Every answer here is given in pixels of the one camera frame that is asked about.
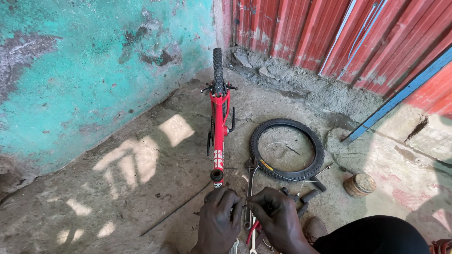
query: hand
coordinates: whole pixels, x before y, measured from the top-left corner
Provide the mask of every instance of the hand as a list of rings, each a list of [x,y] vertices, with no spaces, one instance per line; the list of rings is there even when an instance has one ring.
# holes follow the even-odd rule
[[[240,233],[244,200],[225,186],[216,188],[201,207],[198,242],[190,254],[227,254]]]
[[[291,198],[265,187],[248,197],[247,206],[259,220],[270,244],[281,253],[318,253],[303,235],[295,202]]]

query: red corrugated metal sheet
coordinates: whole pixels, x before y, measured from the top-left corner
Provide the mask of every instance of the red corrugated metal sheet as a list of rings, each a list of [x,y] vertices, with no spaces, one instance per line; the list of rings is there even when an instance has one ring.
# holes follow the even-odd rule
[[[450,0],[232,0],[231,14],[236,44],[385,97],[452,43]],[[407,101],[451,118],[451,78]]]

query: black pants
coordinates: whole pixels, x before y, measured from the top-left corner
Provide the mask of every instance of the black pants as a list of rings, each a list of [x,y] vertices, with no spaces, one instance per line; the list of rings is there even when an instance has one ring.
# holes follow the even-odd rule
[[[430,254],[427,242],[410,223],[384,215],[340,227],[318,238],[313,247],[320,254]]]

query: blue metal pole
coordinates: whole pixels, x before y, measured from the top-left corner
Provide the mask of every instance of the blue metal pole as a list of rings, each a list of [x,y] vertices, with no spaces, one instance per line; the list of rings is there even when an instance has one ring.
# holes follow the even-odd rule
[[[342,142],[349,145],[360,137],[368,128],[372,127],[378,120],[383,118],[389,111],[395,108],[402,100],[412,94],[416,89],[437,74],[446,64],[452,61],[452,47],[444,50],[437,59],[429,64],[427,68],[412,79],[404,88],[400,89],[391,99],[386,101],[379,109],[369,116],[362,124],[354,129]]]

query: small tin can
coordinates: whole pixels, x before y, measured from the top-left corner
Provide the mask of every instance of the small tin can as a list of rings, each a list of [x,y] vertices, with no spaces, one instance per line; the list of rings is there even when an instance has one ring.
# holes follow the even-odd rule
[[[375,191],[377,184],[368,174],[359,173],[344,181],[344,189],[354,198],[367,196]]]

